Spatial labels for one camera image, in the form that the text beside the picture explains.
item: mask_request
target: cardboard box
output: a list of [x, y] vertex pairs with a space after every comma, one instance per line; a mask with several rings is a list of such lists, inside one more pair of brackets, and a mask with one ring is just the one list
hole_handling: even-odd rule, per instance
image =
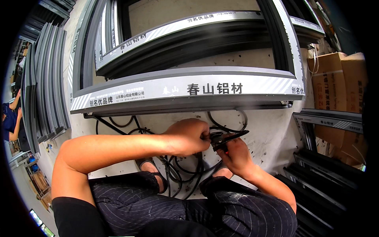
[[26, 54], [28, 54], [28, 49], [24, 49], [24, 51], [22, 53], [23, 56], [26, 56]]
[[[308, 59], [310, 70], [313, 62], [313, 58]], [[318, 72], [312, 77], [315, 108], [362, 113], [363, 91], [368, 82], [363, 54], [331, 53], [319, 56], [318, 63]], [[349, 165], [365, 162], [367, 144], [362, 134], [315, 125], [315, 135], [335, 146], [334, 158]]]
[[32, 174], [32, 176], [40, 190], [44, 190], [48, 187], [45, 176], [41, 171], [37, 171], [36, 173]]
[[341, 60], [344, 53], [330, 53], [308, 59], [309, 69], [317, 71], [312, 75], [315, 108], [321, 110], [346, 111], [346, 87]]
[[363, 91], [368, 83], [363, 53], [355, 53], [341, 60], [346, 87], [346, 111], [362, 113]]

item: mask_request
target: black sleeve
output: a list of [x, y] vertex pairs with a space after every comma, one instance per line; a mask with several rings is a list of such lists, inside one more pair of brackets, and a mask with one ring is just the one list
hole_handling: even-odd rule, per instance
[[55, 224], [60, 237], [105, 237], [105, 225], [92, 204], [69, 197], [52, 201]]

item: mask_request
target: person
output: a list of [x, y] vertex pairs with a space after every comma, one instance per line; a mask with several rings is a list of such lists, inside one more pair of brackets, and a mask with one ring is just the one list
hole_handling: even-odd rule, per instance
[[[207, 199], [158, 195], [167, 180], [153, 156], [188, 156], [210, 146], [209, 126], [181, 120], [157, 135], [89, 135], [65, 141], [52, 177], [52, 208], [66, 236], [292, 236], [296, 201], [281, 181], [253, 164], [240, 138], [227, 142], [223, 162], [200, 184]], [[88, 180], [89, 172], [136, 160], [140, 172]], [[230, 180], [233, 174], [255, 185]]]
[[27, 152], [30, 151], [30, 146], [23, 124], [20, 96], [21, 90], [19, 89], [12, 103], [3, 103], [3, 139], [6, 141], [18, 139], [21, 151]]
[[17, 113], [14, 112], [20, 99], [18, 91], [16, 98], [12, 103], [3, 103], [3, 138], [6, 141], [15, 141], [19, 137], [20, 124], [22, 123], [22, 111], [18, 108]]

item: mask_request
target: striped pants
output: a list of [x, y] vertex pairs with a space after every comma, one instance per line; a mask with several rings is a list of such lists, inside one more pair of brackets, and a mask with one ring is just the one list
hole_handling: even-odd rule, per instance
[[157, 219], [200, 223], [216, 236], [289, 237], [297, 228], [291, 206], [276, 197], [211, 177], [200, 185], [207, 199], [180, 200], [158, 195], [148, 171], [89, 181], [109, 236], [133, 236]]

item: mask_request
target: stacked aluminum profile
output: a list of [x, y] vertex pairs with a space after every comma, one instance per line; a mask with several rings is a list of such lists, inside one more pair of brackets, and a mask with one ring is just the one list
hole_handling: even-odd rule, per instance
[[32, 153], [38, 144], [70, 128], [63, 95], [63, 50], [66, 31], [46, 23], [37, 45], [28, 50], [23, 87], [22, 111]]
[[73, 0], [41, 0], [30, 12], [19, 38], [34, 44], [46, 22], [64, 25], [70, 17]]

